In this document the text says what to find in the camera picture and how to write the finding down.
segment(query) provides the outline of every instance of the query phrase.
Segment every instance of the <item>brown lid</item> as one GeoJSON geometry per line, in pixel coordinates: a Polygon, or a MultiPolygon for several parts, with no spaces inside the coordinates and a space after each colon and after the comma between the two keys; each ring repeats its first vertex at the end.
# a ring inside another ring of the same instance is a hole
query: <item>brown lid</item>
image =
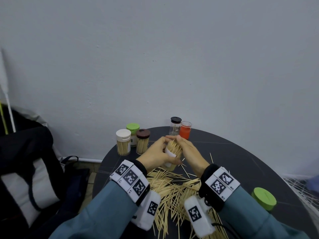
{"type": "Polygon", "coordinates": [[[147,129],[140,129],[136,132],[136,136],[139,139],[146,139],[150,137],[151,132],[147,129]]]}

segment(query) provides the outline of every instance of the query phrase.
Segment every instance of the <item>container cap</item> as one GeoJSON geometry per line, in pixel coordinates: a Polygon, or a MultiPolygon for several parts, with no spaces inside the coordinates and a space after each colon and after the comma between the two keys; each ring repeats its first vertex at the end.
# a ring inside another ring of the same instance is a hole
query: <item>container cap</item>
{"type": "Polygon", "coordinates": [[[187,127],[191,127],[192,126],[192,124],[190,122],[188,122],[188,121],[182,121],[181,124],[183,126],[187,126],[187,127]]]}
{"type": "Polygon", "coordinates": [[[271,211],[277,204],[276,198],[263,188],[255,188],[251,196],[267,211],[271,211]]]}
{"type": "Polygon", "coordinates": [[[120,129],[116,132],[116,140],[119,142],[127,142],[131,140],[131,131],[127,129],[120,129]]]}
{"type": "Polygon", "coordinates": [[[139,129],[139,124],[129,123],[126,125],[126,129],[130,130],[132,132],[132,134],[135,134],[136,131],[139,129]]]}
{"type": "Polygon", "coordinates": [[[180,124],[181,123],[181,118],[179,117],[171,117],[171,122],[175,124],[180,124]]]}
{"type": "Polygon", "coordinates": [[[136,132],[136,136],[140,139],[146,139],[150,137],[151,132],[147,129],[140,129],[136,132]]]}

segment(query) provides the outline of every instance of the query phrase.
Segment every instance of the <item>green cap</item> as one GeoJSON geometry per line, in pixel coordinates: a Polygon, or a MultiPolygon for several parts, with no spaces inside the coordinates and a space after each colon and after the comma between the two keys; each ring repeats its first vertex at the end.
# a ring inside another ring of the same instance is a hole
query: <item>green cap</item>
{"type": "Polygon", "coordinates": [[[276,198],[263,188],[255,188],[251,196],[267,211],[271,211],[277,204],[276,198]]]}
{"type": "Polygon", "coordinates": [[[126,125],[126,129],[130,130],[132,134],[135,134],[136,131],[139,129],[139,124],[137,123],[129,123],[126,125]]]}

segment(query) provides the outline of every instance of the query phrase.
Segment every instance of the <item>dark gray table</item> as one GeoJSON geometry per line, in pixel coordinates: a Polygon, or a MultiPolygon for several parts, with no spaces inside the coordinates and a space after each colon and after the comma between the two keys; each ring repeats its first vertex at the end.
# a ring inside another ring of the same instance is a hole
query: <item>dark gray table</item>
{"type": "MultiPolygon", "coordinates": [[[[150,131],[149,145],[153,144],[161,136],[167,135],[169,127],[154,127],[150,128],[150,131]]],[[[261,187],[271,192],[277,199],[277,205],[272,214],[278,221],[306,232],[310,238],[319,238],[317,229],[301,201],[299,201],[289,186],[264,162],[240,146],[208,132],[192,129],[189,140],[209,163],[211,163],[209,155],[211,153],[214,163],[228,169],[248,193],[251,193],[255,187],[261,187]]],[[[115,145],[103,159],[96,175],[93,197],[109,182],[110,174],[115,171],[123,160],[136,159],[138,157],[139,155],[136,153],[135,148],[132,148],[128,156],[119,156],[115,145]]],[[[186,165],[186,171],[193,173],[186,160],[183,163],[186,165]]],[[[176,167],[174,172],[184,174],[187,177],[181,167],[176,167]]],[[[166,236],[167,239],[177,238],[176,223],[170,222],[168,231],[170,234],[166,236]]],[[[181,238],[189,238],[190,222],[183,222],[180,234],[181,238]]],[[[136,238],[157,238],[157,235],[156,237],[154,236],[153,229],[145,232],[130,223],[122,238],[131,238],[132,235],[136,238]]]]}

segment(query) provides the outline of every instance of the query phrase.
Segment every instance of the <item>white lid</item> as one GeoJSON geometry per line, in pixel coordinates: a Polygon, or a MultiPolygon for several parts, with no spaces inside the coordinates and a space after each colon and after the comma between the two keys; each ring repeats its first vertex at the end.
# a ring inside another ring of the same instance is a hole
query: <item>white lid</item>
{"type": "Polygon", "coordinates": [[[131,131],[128,129],[120,129],[116,132],[116,140],[119,142],[127,142],[131,139],[131,131]]]}

